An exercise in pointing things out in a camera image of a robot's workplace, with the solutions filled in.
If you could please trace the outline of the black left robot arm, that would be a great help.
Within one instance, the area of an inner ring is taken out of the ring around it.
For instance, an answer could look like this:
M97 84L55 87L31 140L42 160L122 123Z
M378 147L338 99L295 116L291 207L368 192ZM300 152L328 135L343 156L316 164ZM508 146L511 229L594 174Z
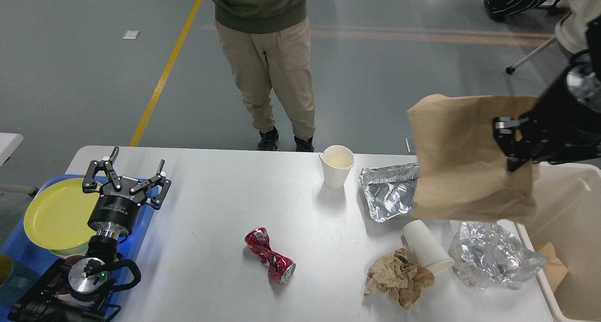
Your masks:
M144 207L161 208L172 182L164 160L150 178L119 175L114 169L118 154L114 147L111 155L92 160L81 182L81 193L95 195L86 252L76 262L62 257L49 266L9 309L9 321L111 322L122 307L110 298L141 282L137 263L119 248L133 234Z

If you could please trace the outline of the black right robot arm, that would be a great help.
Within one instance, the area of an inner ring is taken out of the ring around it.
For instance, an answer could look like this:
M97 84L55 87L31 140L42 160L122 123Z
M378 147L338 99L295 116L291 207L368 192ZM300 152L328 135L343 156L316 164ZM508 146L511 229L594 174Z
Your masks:
M530 110L517 119L493 119L493 137L507 157L507 172L529 161L558 165L599 157L600 19L587 27L588 48L573 55Z

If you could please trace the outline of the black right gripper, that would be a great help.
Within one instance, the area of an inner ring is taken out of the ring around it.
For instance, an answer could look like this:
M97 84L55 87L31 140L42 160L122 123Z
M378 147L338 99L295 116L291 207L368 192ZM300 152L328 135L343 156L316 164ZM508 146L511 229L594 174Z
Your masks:
M600 80L590 63L571 64L523 119L494 117L493 138L511 174L527 161L572 163L600 157ZM524 123L524 139L518 138Z

